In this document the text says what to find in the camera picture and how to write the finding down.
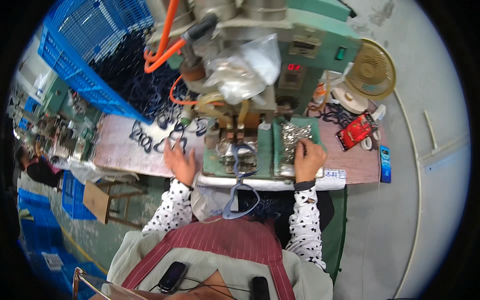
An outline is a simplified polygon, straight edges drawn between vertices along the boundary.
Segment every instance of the stool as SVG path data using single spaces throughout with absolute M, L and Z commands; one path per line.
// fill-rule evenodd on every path
M 126 185 L 135 189 L 135 192 L 124 192 L 120 194 L 110 195 L 110 189 L 114 185 L 123 184 L 123 182 L 101 182 L 101 183 L 91 183 L 86 182 L 85 191 L 84 191 L 84 205 L 88 208 L 97 220 L 100 223 L 107 224 L 108 221 L 118 222 L 135 228 L 142 228 L 141 224 L 135 224 L 127 221 L 128 209 L 130 206 L 130 199 L 132 196 L 142 195 L 146 192 L 135 187 L 132 184 L 125 183 Z M 101 190 L 101 187 L 108 187 L 107 192 Z M 110 216 L 110 212 L 119 213 L 119 211 L 114 211 L 110 209 L 110 204 L 112 199 L 118 198 L 127 198 L 127 205 L 125 206 L 124 217 L 123 219 Z

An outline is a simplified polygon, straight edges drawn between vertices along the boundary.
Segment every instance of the wooden table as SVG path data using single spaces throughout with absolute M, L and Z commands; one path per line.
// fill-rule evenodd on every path
M 134 173 L 171 177 L 172 173 L 164 165 L 163 155 L 152 150 L 147 154 L 137 142 L 129 139 L 134 120 L 108 115 L 103 120 L 99 130 L 101 139 L 96 147 L 96 156 L 93 162 L 105 168 L 119 169 Z M 378 152 L 363 150 L 356 145 L 347 152 L 343 152 L 335 135 L 340 130 L 338 125 L 319 120 L 320 137 L 327 148 L 328 159 L 325 168 L 344 169 L 347 171 L 347 184 L 377 182 L 379 174 Z M 168 136 L 173 126 L 162 130 L 156 123 L 141 124 L 144 132 L 152 136 L 154 143 Z M 380 125 L 380 144 L 386 144 L 383 127 Z M 185 133 L 188 138 L 186 152 L 195 148 L 197 170 L 203 159 L 204 137 L 197 137 L 194 133 Z

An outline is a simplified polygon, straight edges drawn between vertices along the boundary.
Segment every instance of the eyeglass frame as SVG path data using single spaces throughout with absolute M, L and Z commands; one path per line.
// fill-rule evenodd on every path
M 238 164 L 239 164 L 239 154 L 238 154 L 238 151 L 240 149 L 247 149 L 249 150 L 250 152 L 252 152 L 253 154 L 255 154 L 255 156 L 257 157 L 257 161 L 260 162 L 258 168 L 253 171 L 253 172 L 248 172 L 248 173 L 245 173 L 245 174 L 240 174 L 238 172 Z M 258 194 L 258 192 L 253 188 L 251 187 L 250 185 L 248 184 L 245 184 L 243 183 L 243 178 L 245 177 L 248 177 L 248 176 L 251 176 L 253 174 L 255 174 L 258 170 L 260 170 L 260 168 L 262 167 L 262 161 L 261 161 L 261 158 L 260 156 L 258 155 L 258 153 L 252 148 L 250 147 L 249 145 L 247 144 L 240 144 L 240 145 L 237 145 L 237 144 L 233 144 L 232 145 L 232 152 L 233 152 L 233 157 L 235 158 L 235 163 L 233 165 L 233 171 L 235 172 L 235 175 L 237 175 L 237 184 L 235 184 L 231 190 L 230 190 L 230 200 L 227 202 L 227 204 L 225 205 L 224 209 L 223 209 L 223 214 L 222 214 L 222 217 L 226 220 L 232 220 L 232 219 L 237 219 L 237 218 L 240 218 L 246 214 L 248 214 L 249 212 L 251 212 L 257 205 L 258 203 L 260 202 L 260 195 Z M 231 211 L 231 206 L 233 204 L 233 201 L 235 200 L 235 191 L 237 190 L 238 187 L 240 186 L 244 186 L 244 187 L 247 187 L 249 188 L 254 194 L 255 196 L 257 197 L 257 202 L 251 207 L 249 208 L 248 210 L 244 211 L 244 212 L 241 212 L 241 213 L 233 213 Z
M 75 271 L 73 272 L 73 282 L 72 282 L 72 299 L 73 300 L 78 300 L 78 285 L 80 283 L 80 281 L 83 281 L 89 288 L 91 288 L 96 294 L 99 294 L 100 296 L 102 296 L 103 298 L 107 299 L 107 300 L 113 300 L 111 298 L 109 298 L 107 295 L 105 295 L 103 292 L 101 292 L 100 290 L 98 290 L 93 284 L 91 284 L 90 282 L 88 282 L 87 279 L 85 279 L 82 275 L 83 274 L 88 274 L 86 271 L 84 271 L 84 269 L 80 268 L 80 267 L 76 267 L 75 268 Z M 113 284 L 111 282 L 108 282 L 110 283 L 111 285 L 114 285 L 116 287 L 119 287 L 125 291 L 127 291 L 129 294 L 132 294 L 133 296 L 135 296 L 137 299 L 139 300 L 147 300 L 145 299 L 144 297 L 130 291 L 129 289 L 126 289 L 126 288 L 123 288 L 123 287 L 120 287 L 120 286 L 117 286 L 116 284 Z

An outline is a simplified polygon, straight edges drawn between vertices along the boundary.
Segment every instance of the power switch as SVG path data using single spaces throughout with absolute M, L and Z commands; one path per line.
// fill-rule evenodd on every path
M 347 48 L 345 47 L 338 47 L 338 50 L 336 51 L 336 55 L 335 55 L 335 60 L 343 60 L 346 50 Z

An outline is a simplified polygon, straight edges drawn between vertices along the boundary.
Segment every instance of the black hair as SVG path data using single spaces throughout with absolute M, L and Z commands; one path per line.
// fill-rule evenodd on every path
M 17 152 L 15 153 L 15 159 L 17 160 L 18 166 L 22 171 L 25 170 L 24 164 L 22 163 L 22 157 L 25 155 L 25 149 L 23 147 L 18 148 Z

